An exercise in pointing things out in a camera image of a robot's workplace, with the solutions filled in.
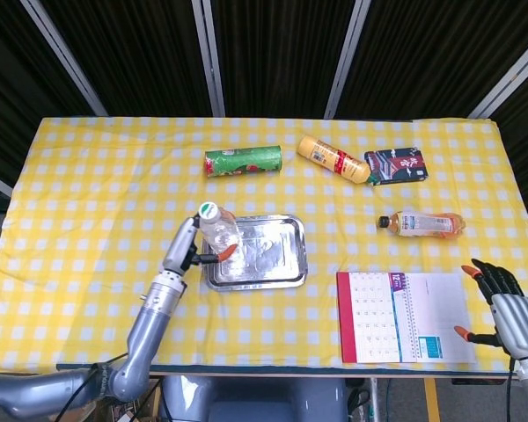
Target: white bottle cap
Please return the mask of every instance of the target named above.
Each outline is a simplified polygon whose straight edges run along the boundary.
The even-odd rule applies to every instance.
[[[203,202],[198,213],[200,218],[209,224],[221,218],[221,211],[215,202]]]

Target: calendar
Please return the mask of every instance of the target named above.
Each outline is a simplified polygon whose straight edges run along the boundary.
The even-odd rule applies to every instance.
[[[342,361],[472,362],[457,274],[337,273]]]

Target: yellow checkered tablecloth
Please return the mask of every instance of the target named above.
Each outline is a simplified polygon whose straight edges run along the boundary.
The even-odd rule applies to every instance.
[[[429,178],[353,185],[296,154],[305,134],[358,157],[416,146]],[[281,172],[203,174],[205,150],[275,144]],[[205,200],[236,215],[298,216],[309,277],[299,288],[219,294],[193,267],[155,364],[505,372],[502,351],[483,346],[472,365],[342,365],[336,307],[337,270],[459,273],[470,257],[509,268],[528,294],[528,215],[493,122],[152,118],[41,122],[0,241],[0,371],[125,352],[138,296]],[[376,228],[401,209],[460,213],[466,233],[442,241]],[[492,331],[464,281],[473,330]]]

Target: gray robotic arm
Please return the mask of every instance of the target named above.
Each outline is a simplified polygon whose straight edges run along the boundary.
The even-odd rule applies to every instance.
[[[143,306],[128,335],[127,359],[50,375],[0,375],[0,407],[14,418],[31,418],[59,412],[77,391],[69,409],[102,397],[122,402],[138,398],[148,387],[150,363],[186,289],[182,276],[191,265],[220,262],[236,249],[232,245],[220,255],[198,255],[198,228],[198,215],[187,218],[172,240],[164,271],[142,296]]]
[[[518,379],[528,396],[528,297],[509,271],[477,259],[472,261],[479,269],[470,266],[462,269],[477,281],[491,308],[496,333],[473,334],[463,327],[455,327],[456,332],[466,341],[502,347],[517,360]]]

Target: black box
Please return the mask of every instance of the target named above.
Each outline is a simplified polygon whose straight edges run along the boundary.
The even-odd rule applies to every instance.
[[[417,148],[381,149],[363,155],[378,180],[374,185],[417,182],[429,176],[422,153]]]

